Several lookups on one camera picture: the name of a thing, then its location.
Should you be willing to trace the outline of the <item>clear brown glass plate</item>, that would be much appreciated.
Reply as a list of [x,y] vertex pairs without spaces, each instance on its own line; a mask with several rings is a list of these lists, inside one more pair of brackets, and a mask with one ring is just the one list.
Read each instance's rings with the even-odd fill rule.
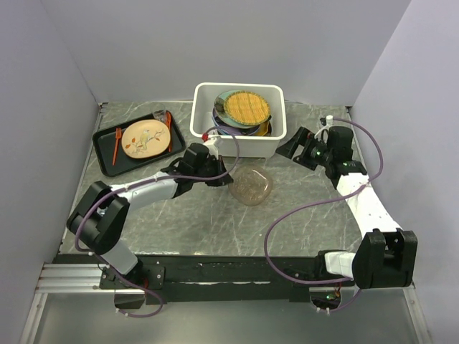
[[231,195],[246,206],[261,204],[273,189],[273,178],[259,166],[240,166],[232,174],[233,182],[228,186]]

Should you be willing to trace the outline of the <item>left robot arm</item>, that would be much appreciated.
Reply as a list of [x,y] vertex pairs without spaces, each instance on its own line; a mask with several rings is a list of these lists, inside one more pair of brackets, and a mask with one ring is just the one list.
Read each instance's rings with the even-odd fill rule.
[[179,197],[199,182],[220,187],[233,179],[215,150],[193,143],[183,157],[148,178],[117,186],[91,184],[68,218],[67,230],[75,235],[77,250],[98,255],[117,271],[123,286],[135,287],[143,277],[141,263],[120,239],[128,213]]

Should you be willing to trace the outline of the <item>yellow polka dot plate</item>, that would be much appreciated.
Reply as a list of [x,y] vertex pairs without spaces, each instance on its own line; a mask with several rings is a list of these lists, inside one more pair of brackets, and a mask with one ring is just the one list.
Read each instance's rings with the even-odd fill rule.
[[258,137],[270,136],[271,132],[272,132],[271,123],[269,121],[266,121],[260,125],[257,132],[254,133],[254,136],[258,136]]

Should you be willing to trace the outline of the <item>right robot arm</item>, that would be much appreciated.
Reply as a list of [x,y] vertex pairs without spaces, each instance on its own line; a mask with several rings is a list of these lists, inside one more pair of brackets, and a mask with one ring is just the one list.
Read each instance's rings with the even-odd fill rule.
[[356,252],[321,251],[315,258],[315,280],[330,285],[338,277],[355,281],[361,289],[407,287],[412,283],[417,237],[388,214],[371,185],[362,162],[353,158],[354,132],[333,125],[327,139],[301,127],[276,152],[326,176],[354,216],[362,241]]

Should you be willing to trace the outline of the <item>purple plastic plate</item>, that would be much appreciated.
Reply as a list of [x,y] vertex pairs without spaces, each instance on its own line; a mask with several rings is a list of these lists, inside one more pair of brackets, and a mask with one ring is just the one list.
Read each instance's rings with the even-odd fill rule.
[[223,122],[218,116],[216,113],[212,113],[212,121],[213,123],[215,124],[215,126],[217,127],[218,125],[227,125],[225,122]]

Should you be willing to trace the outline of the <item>blue polka dot plate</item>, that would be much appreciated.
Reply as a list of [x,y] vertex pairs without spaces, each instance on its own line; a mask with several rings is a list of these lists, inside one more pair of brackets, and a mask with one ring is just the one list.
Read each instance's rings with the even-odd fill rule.
[[227,125],[218,125],[216,127],[216,130],[220,135],[250,136],[250,135],[254,135],[259,130],[259,128],[260,128],[259,125],[255,127],[251,127],[251,128],[245,128],[245,129],[234,128],[234,127],[227,126]]

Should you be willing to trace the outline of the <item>yellow woven bamboo plate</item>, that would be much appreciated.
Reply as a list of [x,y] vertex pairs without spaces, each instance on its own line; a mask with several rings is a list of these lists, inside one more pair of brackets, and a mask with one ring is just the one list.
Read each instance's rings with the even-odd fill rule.
[[243,125],[258,125],[270,115],[268,102],[259,94],[236,91],[226,97],[224,111],[229,118]]

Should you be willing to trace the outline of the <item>light green saucer plate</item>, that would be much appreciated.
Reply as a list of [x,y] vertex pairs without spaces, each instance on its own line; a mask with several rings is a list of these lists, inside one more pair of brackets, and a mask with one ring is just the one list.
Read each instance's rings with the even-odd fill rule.
[[244,90],[231,90],[231,91],[226,91],[218,95],[214,101],[214,109],[217,112],[217,116],[222,119],[226,124],[229,125],[235,125],[237,128],[251,128],[254,127],[252,125],[243,125],[240,123],[235,122],[231,118],[228,117],[228,115],[224,111],[223,103],[224,100],[226,99],[227,96],[229,96],[231,93],[236,92],[236,91],[244,91]]

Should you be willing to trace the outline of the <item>blue star shaped dish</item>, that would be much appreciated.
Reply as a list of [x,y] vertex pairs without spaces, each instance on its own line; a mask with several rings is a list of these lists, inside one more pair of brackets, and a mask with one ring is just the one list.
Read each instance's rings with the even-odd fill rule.
[[269,115],[266,120],[256,126],[254,126],[253,128],[251,128],[252,131],[267,131],[268,128],[270,127],[270,120],[271,120],[271,115]]

